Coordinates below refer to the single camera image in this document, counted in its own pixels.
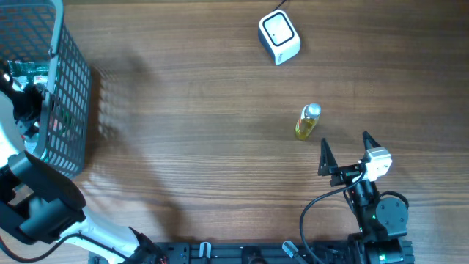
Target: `white smart speaker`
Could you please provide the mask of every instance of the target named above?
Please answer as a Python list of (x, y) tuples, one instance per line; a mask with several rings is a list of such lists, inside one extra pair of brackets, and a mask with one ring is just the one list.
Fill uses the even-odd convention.
[(282, 10), (266, 15), (259, 22), (259, 40), (279, 65), (300, 51), (300, 37)]

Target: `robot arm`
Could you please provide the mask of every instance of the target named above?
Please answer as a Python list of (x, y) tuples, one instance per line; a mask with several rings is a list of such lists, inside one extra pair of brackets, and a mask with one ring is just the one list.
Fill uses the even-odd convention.
[[(12, 190), (20, 184), (34, 193), (10, 205), (15, 198)], [(165, 257), (145, 235), (115, 225), (88, 209), (70, 179), (25, 151), (10, 157), (1, 169), (0, 194), (0, 228), (22, 243), (71, 243), (106, 258), (110, 264), (148, 259), (157, 263)]]
[(13, 117), (12, 101), (3, 92), (0, 92), (0, 150), (0, 168), (7, 165), (11, 155), (25, 150)]

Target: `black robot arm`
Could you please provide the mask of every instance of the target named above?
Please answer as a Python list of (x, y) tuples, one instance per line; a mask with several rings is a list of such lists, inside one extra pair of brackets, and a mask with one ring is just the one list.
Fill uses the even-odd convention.
[(394, 191), (380, 194), (375, 184), (375, 180), (388, 171), (391, 154), (366, 131), (363, 132), (363, 143), (364, 157), (357, 164), (339, 167), (327, 141), (321, 142), (318, 175), (330, 175), (331, 186), (350, 187), (346, 190), (348, 196), (345, 191), (344, 196), (355, 214), (360, 232), (351, 234), (347, 242), (316, 241), (313, 251), (320, 260), (329, 263), (414, 263), (411, 243), (401, 240), (407, 235), (408, 201)]

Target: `gray wire basket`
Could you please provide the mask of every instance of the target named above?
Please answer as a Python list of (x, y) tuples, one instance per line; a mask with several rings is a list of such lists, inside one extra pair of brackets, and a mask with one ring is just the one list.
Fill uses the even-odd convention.
[(83, 169), (91, 76), (61, 0), (0, 0), (0, 60), (50, 62), (32, 154), (67, 177)]

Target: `black cable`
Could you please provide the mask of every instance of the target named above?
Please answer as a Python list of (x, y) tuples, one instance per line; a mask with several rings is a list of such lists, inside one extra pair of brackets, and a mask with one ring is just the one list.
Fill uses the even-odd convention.
[(282, 4), (284, 4), (287, 0), (283, 0), (273, 11), (277, 10), (279, 7), (281, 7)]
[(300, 217), (300, 235), (301, 235), (301, 240), (303, 242), (303, 245), (305, 246), (306, 248), (306, 251), (311, 255), (313, 256), (313, 259), (317, 261), (317, 264), (324, 264), (324, 262), (322, 260), (320, 260), (318, 258), (318, 256), (316, 256), (316, 254), (311, 250), (311, 248), (309, 247), (308, 245), (308, 242), (306, 242), (306, 238), (305, 238), (305, 233), (303, 231), (303, 220), (305, 218), (305, 215), (306, 215), (306, 212), (308, 212), (309, 208), (311, 208), (311, 206), (313, 206), (316, 202), (319, 202), (320, 200), (324, 199), (324, 198), (327, 198), (329, 196), (332, 196), (334, 194), (338, 194), (339, 192), (341, 191), (346, 191), (350, 188), (353, 188), (354, 186), (356, 186), (362, 179), (363, 177), (365, 177), (365, 173), (362, 173), (360, 175), (360, 177), (358, 178), (358, 180), (356, 180), (354, 183), (352, 183), (352, 185), (350, 186), (346, 186), (344, 188), (339, 188), (337, 190), (334, 190), (334, 191), (330, 191), (328, 192), (327, 194), (323, 194), (321, 195), (320, 197), (317, 197), (316, 199), (312, 200), (303, 210), (303, 212), (301, 213), (301, 217)]
[(397, 191), (385, 191), (385, 192), (380, 194), (380, 198), (385, 196), (385, 195), (391, 195), (391, 196), (394, 196), (394, 197), (397, 197), (397, 198), (401, 199), (405, 203), (405, 207), (407, 209), (409, 209), (409, 200), (407, 200), (407, 198), (405, 198), (404, 195), (398, 193)]
[(347, 204), (349, 205), (350, 210), (352, 211), (353, 214), (355, 214), (355, 210), (353, 210), (352, 203), (350, 202), (350, 199), (347, 196), (347, 191), (343, 191), (343, 193), (344, 193), (345, 201), (347, 201)]
[(81, 233), (78, 233), (78, 234), (72, 234), (72, 235), (67, 235), (65, 236), (63, 239), (61, 239), (59, 242), (57, 242), (55, 245), (53, 245), (51, 247), (51, 249), (49, 249), (46, 253), (40, 255), (39, 257), (33, 257), (33, 258), (30, 258), (30, 259), (26, 259), (26, 258), (22, 258), (22, 257), (19, 257), (17, 256), (17, 254), (13, 253), (8, 247), (7, 245), (5, 244), (5, 242), (1, 239), (1, 236), (0, 236), (0, 248), (3, 252), (5, 252), (5, 254), (10, 257), (11, 259), (13, 259), (14, 261), (17, 261), (19, 263), (35, 263), (37, 261), (40, 261), (40, 260), (44, 260), (45, 258), (47, 258), (50, 254), (52, 254), (53, 252), (55, 252), (59, 246), (61, 246), (67, 239), (69, 238), (80, 238), (80, 239), (83, 239), (85, 241), (88, 241), (90, 243), (93, 243), (94, 245), (96, 246), (99, 246), (100, 248), (102, 249), (105, 249), (109, 252), (112, 252), (114, 254), (116, 254), (117, 256), (123, 258), (125, 261), (128, 261), (128, 262), (133, 262), (131, 259), (129, 259), (128, 257), (124, 256), (123, 254), (121, 254), (120, 252), (118, 252), (116, 249), (114, 248), (111, 248), (111, 247), (108, 247), (106, 245), (103, 245), (102, 243), (92, 239), (92, 238), (89, 238), (85, 235), (82, 235)]

